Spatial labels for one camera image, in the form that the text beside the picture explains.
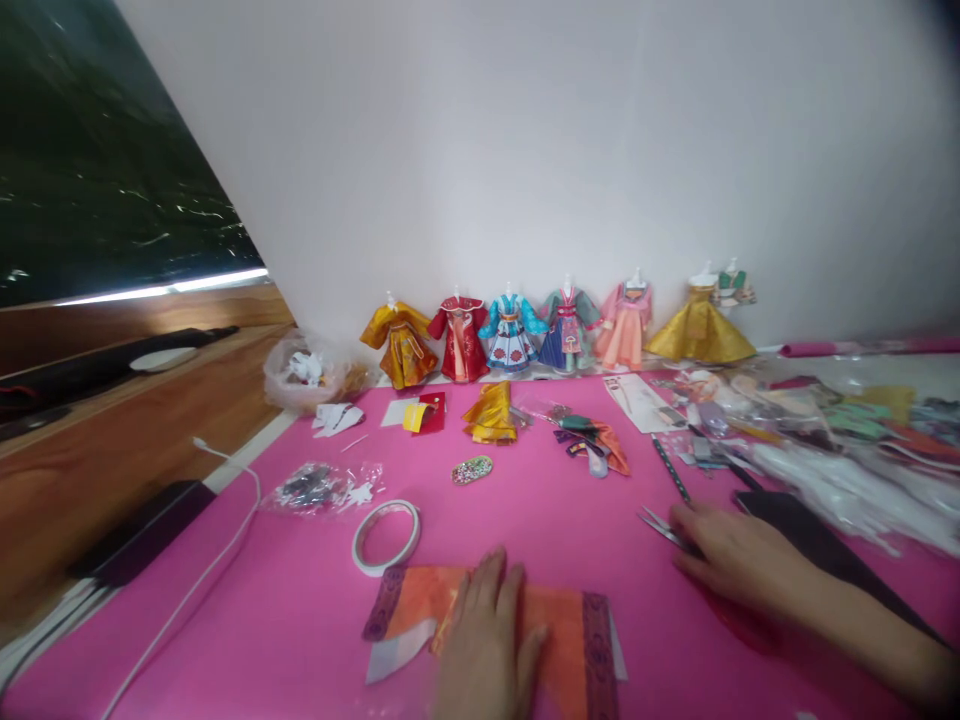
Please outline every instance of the window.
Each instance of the window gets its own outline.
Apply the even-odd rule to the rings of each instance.
[[[0,307],[262,268],[111,0],[0,3]]]

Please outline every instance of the white plate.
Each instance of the white plate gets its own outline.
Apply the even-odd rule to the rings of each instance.
[[[163,372],[186,362],[197,354],[196,348],[173,348],[138,357],[130,368],[137,372]]]

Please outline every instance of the pink paper roll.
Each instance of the pink paper roll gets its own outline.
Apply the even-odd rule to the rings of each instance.
[[[880,340],[872,343],[789,343],[780,348],[783,357],[823,357],[825,355],[914,355],[960,352],[960,338],[921,340]]]

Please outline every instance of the charging cable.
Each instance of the charging cable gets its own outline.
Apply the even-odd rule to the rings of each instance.
[[[250,508],[250,512],[247,513],[246,518],[244,518],[243,522],[240,524],[240,528],[237,530],[236,535],[233,536],[233,539],[229,543],[227,543],[227,546],[220,552],[219,555],[217,555],[216,558],[214,558],[214,561],[207,566],[207,569],[203,571],[203,573],[200,575],[197,581],[193,584],[193,587],[190,588],[187,594],[183,596],[183,600],[181,600],[180,604],[177,605],[177,609],[173,611],[173,614],[170,616],[170,618],[167,620],[164,626],[160,628],[160,632],[157,633],[157,636],[153,639],[153,642],[150,643],[150,645],[144,651],[143,655],[140,656],[140,659],[137,661],[137,664],[133,666],[133,670],[131,670],[130,674],[127,675],[127,679],[123,681],[123,684],[120,686],[120,689],[117,690],[117,694],[113,696],[113,700],[110,701],[110,705],[107,706],[107,710],[106,712],[103,713],[100,720],[109,720],[110,716],[113,714],[113,711],[116,710],[117,705],[120,704],[120,700],[123,698],[124,693],[127,692],[127,689],[133,683],[134,679],[136,679],[137,673],[140,672],[140,668],[142,668],[144,664],[147,662],[147,660],[149,659],[150,653],[153,652],[153,649],[163,639],[163,636],[166,634],[167,630],[170,629],[170,626],[173,625],[174,621],[177,619],[177,616],[180,614],[180,611],[183,610],[186,604],[190,601],[190,598],[193,597],[193,593],[197,591],[197,588],[199,588],[200,585],[203,584],[203,581],[207,579],[207,576],[210,575],[211,572],[213,572],[213,569],[217,566],[217,564],[224,558],[224,556],[228,552],[230,552],[230,549],[234,545],[236,545],[240,541],[240,539],[243,537],[247,528],[250,526],[250,521],[253,520],[254,513],[256,513],[257,508],[260,506],[260,499],[261,499],[263,490],[260,486],[260,476],[257,475],[256,472],[251,470],[246,465],[241,465],[240,463],[234,462],[233,458],[230,455],[227,455],[226,453],[222,453],[222,452],[217,452],[216,450],[211,449],[207,445],[207,443],[205,443],[200,438],[194,438],[193,444],[196,445],[201,450],[203,450],[204,452],[211,453],[212,455],[219,455],[220,457],[224,458],[227,461],[228,465],[232,465],[235,468],[239,468],[244,472],[250,473],[250,475],[253,476],[254,482],[256,483],[256,486],[257,486],[257,501],[253,504],[253,507]]]

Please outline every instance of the white wall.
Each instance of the white wall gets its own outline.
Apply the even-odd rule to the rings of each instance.
[[[960,320],[960,103],[916,0],[118,0],[298,321],[355,338],[740,257],[757,345]]]

